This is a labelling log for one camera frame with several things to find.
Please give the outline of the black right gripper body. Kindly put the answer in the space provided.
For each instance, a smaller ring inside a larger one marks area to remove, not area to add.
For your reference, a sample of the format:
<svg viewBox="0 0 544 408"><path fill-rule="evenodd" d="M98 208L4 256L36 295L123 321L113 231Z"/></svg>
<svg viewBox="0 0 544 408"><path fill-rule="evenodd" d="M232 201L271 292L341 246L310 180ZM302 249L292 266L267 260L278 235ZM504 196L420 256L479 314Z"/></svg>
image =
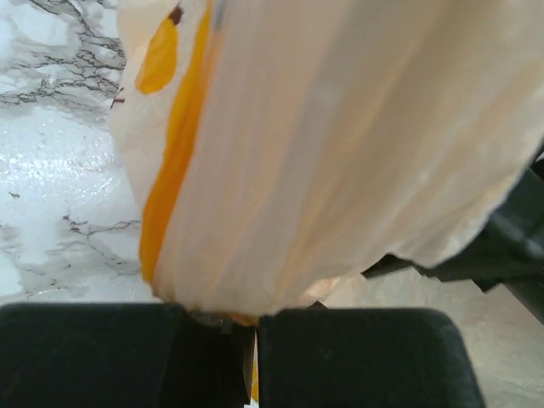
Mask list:
<svg viewBox="0 0 544 408"><path fill-rule="evenodd" d="M367 279L406 267L442 282L472 281L482 292L505 286L537 319L543 317L543 159L524 173L477 237L431 269L387 255L364 271Z"/></svg>

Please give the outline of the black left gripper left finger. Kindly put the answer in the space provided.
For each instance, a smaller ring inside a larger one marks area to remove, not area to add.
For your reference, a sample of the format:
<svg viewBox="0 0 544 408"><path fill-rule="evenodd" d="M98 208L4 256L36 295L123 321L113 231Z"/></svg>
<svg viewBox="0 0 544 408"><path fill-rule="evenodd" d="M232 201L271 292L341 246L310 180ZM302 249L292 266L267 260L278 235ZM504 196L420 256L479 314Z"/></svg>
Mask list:
<svg viewBox="0 0 544 408"><path fill-rule="evenodd" d="M158 303L1 309L4 407L242 407L254 334Z"/></svg>

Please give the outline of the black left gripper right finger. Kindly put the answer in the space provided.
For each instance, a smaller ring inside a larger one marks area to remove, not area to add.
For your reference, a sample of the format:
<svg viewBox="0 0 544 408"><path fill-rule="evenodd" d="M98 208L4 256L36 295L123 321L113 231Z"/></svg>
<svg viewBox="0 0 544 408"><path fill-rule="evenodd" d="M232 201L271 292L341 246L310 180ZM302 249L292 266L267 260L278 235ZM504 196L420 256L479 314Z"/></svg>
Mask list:
<svg viewBox="0 0 544 408"><path fill-rule="evenodd" d="M262 407L483 407L453 321L434 309L292 309L258 326Z"/></svg>

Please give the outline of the translucent orange plastic bag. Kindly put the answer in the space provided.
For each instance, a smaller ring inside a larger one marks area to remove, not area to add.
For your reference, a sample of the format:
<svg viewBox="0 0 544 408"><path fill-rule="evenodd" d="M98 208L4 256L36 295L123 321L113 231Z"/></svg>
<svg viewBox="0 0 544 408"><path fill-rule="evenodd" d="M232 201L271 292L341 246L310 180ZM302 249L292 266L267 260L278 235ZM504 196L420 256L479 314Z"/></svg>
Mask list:
<svg viewBox="0 0 544 408"><path fill-rule="evenodd" d="M540 1L121 1L152 293L252 324L465 249L543 147Z"/></svg>

